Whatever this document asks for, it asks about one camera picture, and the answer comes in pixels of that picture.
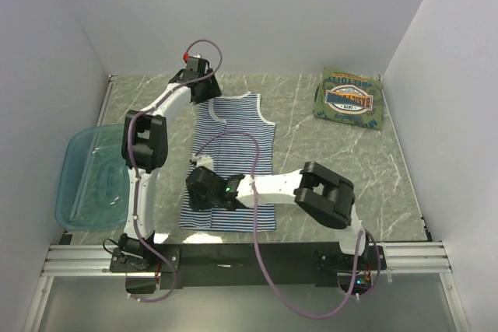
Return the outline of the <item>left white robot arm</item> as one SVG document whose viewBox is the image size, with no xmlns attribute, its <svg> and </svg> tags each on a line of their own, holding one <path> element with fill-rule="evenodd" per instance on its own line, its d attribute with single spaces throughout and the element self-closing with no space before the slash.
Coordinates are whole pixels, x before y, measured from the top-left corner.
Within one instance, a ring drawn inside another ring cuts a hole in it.
<svg viewBox="0 0 498 332">
<path fill-rule="evenodd" d="M 114 257 L 137 271 L 161 265 L 154 248 L 153 209 L 157 177 L 168 156 L 168 127 L 187 105 L 221 95 L 208 60 L 184 54 L 184 62 L 154 101 L 125 115 L 121 154 L 128 167 L 128 214 Z"/>
</svg>

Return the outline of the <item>olive green tank top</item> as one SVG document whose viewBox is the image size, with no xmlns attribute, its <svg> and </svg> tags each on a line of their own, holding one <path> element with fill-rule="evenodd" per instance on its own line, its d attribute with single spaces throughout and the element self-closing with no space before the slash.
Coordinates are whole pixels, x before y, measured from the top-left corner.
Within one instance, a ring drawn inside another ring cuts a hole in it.
<svg viewBox="0 0 498 332">
<path fill-rule="evenodd" d="M 378 78 L 325 67 L 315 90 L 313 115 L 379 131 L 383 127 L 383 85 Z"/>
</svg>

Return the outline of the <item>blue white striped tank top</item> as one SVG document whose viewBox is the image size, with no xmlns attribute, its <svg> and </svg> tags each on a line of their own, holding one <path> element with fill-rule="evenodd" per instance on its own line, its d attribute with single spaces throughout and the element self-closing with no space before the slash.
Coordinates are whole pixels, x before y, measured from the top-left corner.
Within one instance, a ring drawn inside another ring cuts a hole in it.
<svg viewBox="0 0 498 332">
<path fill-rule="evenodd" d="M 208 156 L 214 171 L 223 178 L 249 174 L 258 157 L 255 174 L 272 174 L 275 123 L 261 113 L 261 95 L 219 96 L 200 103 L 197 109 L 191 154 Z M 227 211 L 215 206 L 207 211 L 193 211 L 188 193 L 184 193 L 179 226 L 182 229 L 251 232 L 254 211 Z"/>
</svg>

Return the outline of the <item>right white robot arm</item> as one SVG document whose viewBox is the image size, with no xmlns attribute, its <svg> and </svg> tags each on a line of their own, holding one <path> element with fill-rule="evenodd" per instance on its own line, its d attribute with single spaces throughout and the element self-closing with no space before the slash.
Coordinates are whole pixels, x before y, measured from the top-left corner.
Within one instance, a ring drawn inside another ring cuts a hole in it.
<svg viewBox="0 0 498 332">
<path fill-rule="evenodd" d="M 277 204 L 299 207 L 330 229 L 335 241 L 323 253 L 333 269 L 367 271 L 370 239 L 356 212 L 353 183 L 316 162 L 279 175 L 237 174 L 223 177 L 196 166 L 186 179 L 184 223 L 214 231 L 259 231 L 273 228 L 270 214 Z"/>
</svg>

